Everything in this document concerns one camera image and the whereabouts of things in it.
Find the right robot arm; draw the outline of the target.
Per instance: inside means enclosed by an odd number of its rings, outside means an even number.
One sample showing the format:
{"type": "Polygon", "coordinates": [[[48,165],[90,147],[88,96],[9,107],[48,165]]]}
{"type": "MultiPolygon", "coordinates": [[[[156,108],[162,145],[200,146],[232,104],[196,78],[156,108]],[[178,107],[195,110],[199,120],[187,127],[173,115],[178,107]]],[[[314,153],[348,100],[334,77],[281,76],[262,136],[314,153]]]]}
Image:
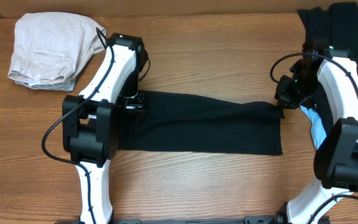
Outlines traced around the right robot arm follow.
{"type": "Polygon", "coordinates": [[[277,80],[283,109],[310,108],[318,87],[326,93],[333,127],[314,156],[314,179],[285,202],[271,223],[329,223],[325,214],[343,198],[358,200],[358,75],[350,52],[322,42],[304,42],[292,76],[277,80]]]}

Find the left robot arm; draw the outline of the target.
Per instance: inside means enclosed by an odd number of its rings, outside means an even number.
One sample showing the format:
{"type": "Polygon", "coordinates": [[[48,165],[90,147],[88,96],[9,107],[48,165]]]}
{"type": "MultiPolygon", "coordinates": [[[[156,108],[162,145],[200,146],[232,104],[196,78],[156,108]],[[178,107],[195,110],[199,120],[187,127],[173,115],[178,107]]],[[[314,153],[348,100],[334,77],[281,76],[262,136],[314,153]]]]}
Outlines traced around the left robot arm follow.
{"type": "Polygon", "coordinates": [[[112,223],[109,165],[118,146],[118,114],[145,111],[139,73],[148,61],[142,38],[114,33],[90,83],[62,105],[63,148],[80,178],[82,211],[78,223],[112,223]]]}

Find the black t-shirt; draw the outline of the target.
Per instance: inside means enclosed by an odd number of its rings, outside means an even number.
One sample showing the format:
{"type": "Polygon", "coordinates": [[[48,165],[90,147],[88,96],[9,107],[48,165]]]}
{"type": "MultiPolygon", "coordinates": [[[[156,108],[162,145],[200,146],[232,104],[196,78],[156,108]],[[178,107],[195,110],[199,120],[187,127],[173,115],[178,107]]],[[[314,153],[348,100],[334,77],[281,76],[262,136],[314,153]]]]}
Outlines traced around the black t-shirt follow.
{"type": "Polygon", "coordinates": [[[282,155],[282,109],[264,101],[233,103],[146,91],[148,110],[119,120],[121,150],[282,155]]]}

